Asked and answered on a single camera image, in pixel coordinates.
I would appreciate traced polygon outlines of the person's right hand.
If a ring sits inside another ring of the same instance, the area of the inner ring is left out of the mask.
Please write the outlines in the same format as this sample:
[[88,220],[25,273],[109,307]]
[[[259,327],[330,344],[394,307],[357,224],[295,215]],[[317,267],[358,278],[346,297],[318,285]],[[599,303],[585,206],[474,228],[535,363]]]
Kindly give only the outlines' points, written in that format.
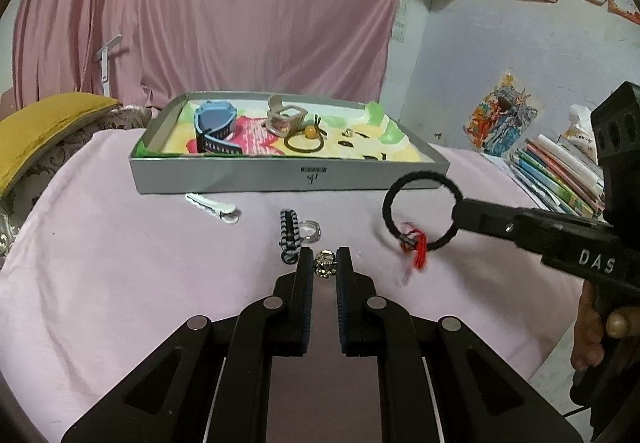
[[594,309],[596,287],[589,281],[582,285],[578,302],[577,319],[574,324],[574,345],[570,363],[575,371],[585,371],[598,366],[604,359],[602,340],[605,335],[613,339],[639,336],[638,307],[621,307],[608,318],[601,319]]

